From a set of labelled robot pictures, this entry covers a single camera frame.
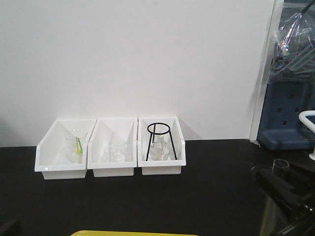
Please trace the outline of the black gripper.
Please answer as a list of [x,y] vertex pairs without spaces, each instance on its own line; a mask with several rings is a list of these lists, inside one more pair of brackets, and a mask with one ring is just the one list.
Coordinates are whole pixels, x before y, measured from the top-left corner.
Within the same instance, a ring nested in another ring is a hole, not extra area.
[[255,183],[267,194],[264,209],[266,236],[313,236],[315,192],[299,194],[301,176],[294,170],[275,175],[269,168],[251,169]]

